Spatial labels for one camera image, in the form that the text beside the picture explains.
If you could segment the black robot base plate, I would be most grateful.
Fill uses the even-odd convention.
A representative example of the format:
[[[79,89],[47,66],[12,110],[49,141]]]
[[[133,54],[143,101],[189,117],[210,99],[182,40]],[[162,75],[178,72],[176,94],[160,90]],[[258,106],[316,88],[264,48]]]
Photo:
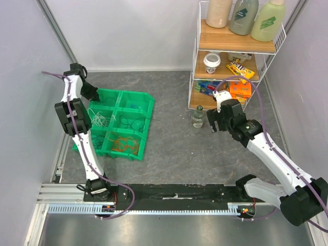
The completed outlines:
[[[228,202],[261,202],[243,192],[239,187],[224,184],[127,184],[126,187],[111,184],[108,188],[92,191],[87,185],[77,184],[76,188],[84,193],[84,201],[113,202],[115,205],[128,206],[141,200],[197,199]]]

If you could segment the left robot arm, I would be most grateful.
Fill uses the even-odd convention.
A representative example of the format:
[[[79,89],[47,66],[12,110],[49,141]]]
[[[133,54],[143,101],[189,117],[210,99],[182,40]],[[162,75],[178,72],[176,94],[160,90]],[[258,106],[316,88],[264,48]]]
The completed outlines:
[[[54,106],[56,114],[64,132],[76,144],[85,168],[86,184],[84,187],[77,187],[84,192],[84,201],[108,201],[112,198],[113,190],[104,180],[106,176],[95,153],[91,119],[81,99],[82,78],[79,75],[54,76],[62,79],[65,84],[64,95]]]

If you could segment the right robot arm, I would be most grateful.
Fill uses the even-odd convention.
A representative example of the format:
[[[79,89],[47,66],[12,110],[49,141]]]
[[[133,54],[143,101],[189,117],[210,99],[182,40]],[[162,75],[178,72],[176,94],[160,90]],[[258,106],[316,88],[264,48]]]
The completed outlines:
[[[314,179],[298,167],[271,139],[256,120],[248,120],[236,99],[207,111],[212,132],[228,131],[232,138],[255,154],[279,180],[267,183],[255,175],[236,181],[235,197],[242,202],[258,198],[278,208],[289,223],[300,226],[321,212],[327,212],[327,182]]]

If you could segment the green compartment bin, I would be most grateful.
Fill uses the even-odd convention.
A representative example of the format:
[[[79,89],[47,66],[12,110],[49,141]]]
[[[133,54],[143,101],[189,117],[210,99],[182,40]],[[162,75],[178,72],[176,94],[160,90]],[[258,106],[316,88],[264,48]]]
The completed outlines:
[[[143,160],[155,99],[146,92],[98,89],[91,101],[92,141],[97,156]]]

